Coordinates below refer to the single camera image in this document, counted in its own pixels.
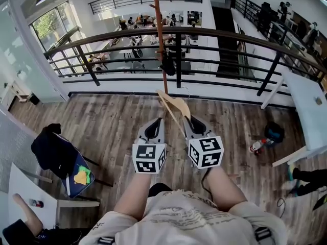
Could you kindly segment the person's cream printed shirt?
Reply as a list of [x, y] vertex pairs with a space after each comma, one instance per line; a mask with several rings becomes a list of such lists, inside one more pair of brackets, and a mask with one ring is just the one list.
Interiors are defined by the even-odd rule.
[[259, 245], [254, 231], [267, 227], [267, 242], [286, 245], [284, 222], [252, 202], [228, 212], [191, 191], [161, 192], [148, 198], [143, 219], [107, 212], [79, 245], [98, 245], [100, 237], [114, 237], [116, 245]]

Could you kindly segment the green cloth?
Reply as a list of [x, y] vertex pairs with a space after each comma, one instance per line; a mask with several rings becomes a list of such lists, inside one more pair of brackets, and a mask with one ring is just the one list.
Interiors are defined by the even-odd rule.
[[85, 172], [86, 173], [86, 184], [90, 183], [90, 169], [86, 168], [85, 166], [80, 165], [79, 166], [79, 172]]

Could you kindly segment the light wooden hanger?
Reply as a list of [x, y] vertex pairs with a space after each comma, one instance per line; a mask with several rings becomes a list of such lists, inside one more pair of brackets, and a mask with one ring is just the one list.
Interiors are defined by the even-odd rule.
[[156, 90], [156, 93], [159, 95], [161, 101], [163, 102], [164, 106], [170, 113], [173, 121], [178, 126], [178, 128], [179, 128], [180, 132], [182, 133], [182, 135], [184, 136], [184, 138], [187, 139], [184, 129], [181, 127], [181, 125], [179, 124], [179, 121], [177, 120], [177, 118], [175, 117], [174, 113], [172, 112], [171, 108], [168, 105], [168, 103], [170, 103], [171, 105], [176, 107], [181, 112], [183, 117], [186, 117], [190, 120], [191, 112], [190, 112], [190, 109], [189, 109], [188, 105], [186, 104], [186, 102], [182, 98], [179, 98], [179, 97], [172, 98], [171, 96], [169, 96], [168, 94], [166, 94], [165, 92], [163, 92], [159, 89]]

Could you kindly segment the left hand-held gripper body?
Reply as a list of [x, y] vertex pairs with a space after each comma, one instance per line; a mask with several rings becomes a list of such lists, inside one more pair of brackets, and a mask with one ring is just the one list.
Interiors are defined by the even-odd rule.
[[132, 145], [132, 161], [138, 174], [159, 174], [166, 161], [166, 144], [139, 138]]

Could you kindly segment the brown vertical pole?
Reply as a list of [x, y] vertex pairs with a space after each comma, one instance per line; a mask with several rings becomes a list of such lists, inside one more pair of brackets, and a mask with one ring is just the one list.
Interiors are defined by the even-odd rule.
[[[164, 39], [163, 39], [163, 23], [162, 23], [162, 16], [161, 16], [161, 12], [160, 12], [160, 5], [159, 5], [159, 0], [154, 0], [154, 4], [150, 4], [150, 6], [152, 8], [155, 9], [155, 14], [156, 14], [156, 21], [157, 21], [157, 34], [158, 34], [158, 39], [159, 39], [159, 54], [160, 54], [160, 61], [162, 61], [162, 53], [165, 50], [164, 47]], [[164, 83], [164, 90], [165, 93], [168, 94], [168, 84], [167, 84], [167, 75], [164, 71], [162, 71], [162, 75], [163, 75], [163, 83]]]

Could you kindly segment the white bottle with red label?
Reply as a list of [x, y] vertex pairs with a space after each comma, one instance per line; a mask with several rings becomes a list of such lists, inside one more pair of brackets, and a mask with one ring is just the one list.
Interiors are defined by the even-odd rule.
[[260, 155], [260, 154], [262, 153], [261, 148], [262, 148], [262, 146], [265, 145], [265, 143], [266, 143], [266, 139], [265, 139], [265, 138], [264, 138], [264, 139], [261, 139], [261, 140], [258, 140], [258, 141], [254, 142], [254, 143], [250, 146], [249, 150], [250, 150], [252, 153], [254, 153], [256, 156], [258, 156], [258, 155]]

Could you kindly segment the black railing with wooden handrail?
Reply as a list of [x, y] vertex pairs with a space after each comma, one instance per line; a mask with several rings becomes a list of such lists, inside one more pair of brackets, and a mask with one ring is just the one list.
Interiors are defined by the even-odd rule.
[[[142, 73], [147, 72], [162, 72], [160, 68], [160, 54], [159, 54], [159, 39], [158, 37], [152, 37], [152, 35], [157, 35], [156, 28], [147, 28], [147, 29], [133, 29], [133, 30], [123, 30], [123, 31], [116, 31], [111, 33], [106, 33], [102, 35], [96, 35], [89, 38], [85, 38], [82, 40], [78, 40], [72, 42], [67, 45], [62, 45], [57, 47], [51, 51], [44, 53], [45, 58], [52, 53], [56, 53], [58, 51], [63, 51], [72, 47], [75, 47], [79, 54], [78, 56], [81, 57], [83, 63], [82, 66], [85, 67], [86, 72], [80, 73], [79, 76], [83, 75], [90, 75], [91, 81], [94, 81], [96, 85], [99, 86], [100, 78], [96, 78], [96, 75], [101, 74], [110, 74], [110, 73], [117, 73], [117, 72], [130, 72], [135, 74], [137, 71], [141, 71]], [[150, 42], [150, 45], [146, 44], [143, 45], [141, 43], [141, 37], [143, 36], [151, 36], [153, 39]], [[238, 44], [244, 45], [244, 50], [237, 49], [236, 51], [226, 50], [219, 47], [213, 46], [204, 46], [200, 44], [195, 44], [195, 40], [191, 38], [207, 38], [208, 41], [213, 40], [214, 38], [217, 39], [218, 37], [228, 37], [237, 41]], [[122, 38], [130, 38], [132, 44], [129, 46], [117, 47], [115, 44], [110, 48], [106, 48], [106, 45], [103, 49], [95, 50], [92, 52], [84, 52], [82, 49], [83, 45], [87, 45], [89, 43], [99, 42], [99, 41], [107, 41], [110, 40], [122, 40]], [[191, 28], [191, 27], [164, 27], [163, 28], [163, 42], [166, 52], [170, 52], [173, 56], [174, 65], [176, 68], [176, 76], [175, 80], [176, 85], [178, 88], [181, 87], [182, 83], [182, 75], [209, 75], [210, 77], [216, 78], [226, 78], [232, 80], [232, 82], [227, 82], [227, 86], [230, 87], [240, 87], [245, 89], [257, 90], [259, 92], [267, 91], [268, 84], [277, 84], [277, 81], [273, 81], [273, 76], [277, 76], [277, 78], [282, 77], [282, 71], [277, 70], [277, 67], [286, 67], [287, 70], [290, 72], [295, 72], [295, 74], [300, 74], [302, 77], [308, 78], [314, 82], [317, 82], [319, 85], [322, 86], [322, 80], [324, 77], [327, 77], [327, 69], [321, 63], [315, 63], [307, 58], [302, 57], [301, 55], [295, 54], [293, 51], [285, 49], [281, 45], [277, 45], [276, 43], [271, 43], [268, 41], [264, 41], [261, 39], [257, 39], [254, 37], [250, 37], [244, 34], [237, 34], [231, 33], [227, 31], [220, 31], [220, 30], [213, 30], [213, 29], [204, 29], [204, 28]], [[255, 53], [247, 53], [245, 52], [245, 45], [257, 45], [260, 48], [266, 48], [273, 50], [275, 52], [274, 58], [268, 58], [264, 56], [260, 56]], [[154, 50], [154, 54], [156, 56], [153, 57], [145, 57], [142, 50], [145, 49], [152, 49]], [[238, 55], [238, 64], [232, 63], [224, 63], [220, 60], [217, 60], [218, 57], [213, 57], [209, 59], [205, 59], [204, 56], [208, 56], [209, 53], [219, 53], [220, 51], [227, 51], [233, 54]], [[117, 54], [123, 54], [120, 58], [109, 59], [106, 54], [116, 52]], [[268, 63], [268, 67], [256, 67], [254, 65], [249, 65], [248, 60], [255, 59], [263, 61], [264, 63]], [[157, 62], [158, 66], [156, 67], [159, 70], [154, 68], [145, 68], [144, 62]], [[93, 67], [93, 65], [101, 65], [105, 66], [105, 64], [111, 63], [128, 63], [138, 62], [141, 68], [125, 68], [122, 66], [115, 67], [113, 69], [106, 69], [105, 67], [100, 67], [101, 70], [96, 70], [97, 67]], [[210, 68], [213, 65], [217, 65], [214, 67], [214, 70], [200, 70], [199, 67], [191, 67], [192, 64], [210, 64]], [[235, 79], [231, 79], [232, 75], [226, 74], [219, 74], [217, 73], [219, 64], [222, 65], [235, 65], [239, 68], [239, 75], [236, 76]], [[263, 78], [259, 78], [259, 76], [255, 76], [254, 71], [258, 71], [264, 74]], [[252, 82], [252, 83], [261, 83], [259, 89], [255, 89], [252, 85], [236, 85], [234, 81], [245, 81], [245, 82]]]

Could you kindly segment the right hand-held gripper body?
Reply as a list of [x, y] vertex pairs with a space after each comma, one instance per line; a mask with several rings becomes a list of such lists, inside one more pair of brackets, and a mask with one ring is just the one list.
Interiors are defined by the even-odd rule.
[[224, 154], [222, 139], [212, 130], [202, 134], [186, 132], [188, 157], [198, 169], [220, 166]]

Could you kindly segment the black and blue bag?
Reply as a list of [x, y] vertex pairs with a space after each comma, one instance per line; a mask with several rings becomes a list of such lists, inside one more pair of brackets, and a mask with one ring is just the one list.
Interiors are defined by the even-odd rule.
[[270, 121], [266, 124], [264, 135], [273, 143], [281, 143], [285, 136], [285, 130], [277, 123]]

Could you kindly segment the dark staircase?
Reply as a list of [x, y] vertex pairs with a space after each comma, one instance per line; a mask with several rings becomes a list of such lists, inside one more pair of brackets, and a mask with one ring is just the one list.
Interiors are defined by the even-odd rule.
[[[235, 26], [230, 9], [212, 7], [216, 29], [235, 33]], [[238, 49], [237, 41], [228, 37], [218, 37], [218, 47], [226, 50], [236, 51]], [[224, 63], [238, 64], [238, 55], [227, 51], [220, 51], [220, 61]], [[219, 64], [217, 73], [232, 75], [231, 79], [235, 79], [239, 75], [239, 68], [235, 65]]]

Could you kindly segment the person's left forearm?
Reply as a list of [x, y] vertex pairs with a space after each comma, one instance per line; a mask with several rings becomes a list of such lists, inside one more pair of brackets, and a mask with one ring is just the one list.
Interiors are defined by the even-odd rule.
[[146, 208], [151, 176], [151, 174], [135, 174], [115, 205], [114, 212], [140, 221]]

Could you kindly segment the person's right forearm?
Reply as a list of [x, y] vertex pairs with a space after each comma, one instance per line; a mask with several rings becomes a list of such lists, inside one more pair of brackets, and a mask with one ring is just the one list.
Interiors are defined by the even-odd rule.
[[213, 202], [218, 209], [228, 212], [233, 206], [246, 202], [241, 189], [230, 179], [220, 166], [212, 167], [206, 177]]

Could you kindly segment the yellow cloth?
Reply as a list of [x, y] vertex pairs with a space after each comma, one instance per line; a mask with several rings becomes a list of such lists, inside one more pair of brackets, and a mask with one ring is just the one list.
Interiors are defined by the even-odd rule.
[[74, 183], [75, 184], [86, 185], [87, 184], [87, 173], [85, 171], [79, 171], [74, 176]]

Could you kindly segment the white desk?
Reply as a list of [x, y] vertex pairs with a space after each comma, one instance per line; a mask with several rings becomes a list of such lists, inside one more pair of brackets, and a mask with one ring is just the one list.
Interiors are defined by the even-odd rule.
[[58, 200], [42, 190], [15, 164], [12, 164], [8, 192], [9, 224], [19, 219], [22, 221], [26, 220], [23, 210], [13, 200], [13, 195], [15, 193], [19, 194], [26, 202], [30, 199], [43, 202], [44, 206], [42, 208], [32, 207], [32, 210], [46, 229], [51, 229], [54, 225], [59, 223], [59, 212], [61, 208], [98, 207], [100, 205], [97, 201]]

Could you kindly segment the white table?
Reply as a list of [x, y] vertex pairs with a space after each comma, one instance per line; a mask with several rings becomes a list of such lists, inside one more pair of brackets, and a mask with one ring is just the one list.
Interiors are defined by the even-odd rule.
[[[305, 146], [275, 161], [272, 163], [273, 167], [284, 163], [290, 165], [299, 159], [309, 159], [327, 151], [327, 99], [317, 82], [290, 71], [284, 71], [282, 72], [282, 79], [265, 98], [261, 109], [267, 107], [283, 83], [287, 85], [295, 104], [305, 139]], [[316, 104], [316, 97], [322, 100], [322, 105]]]

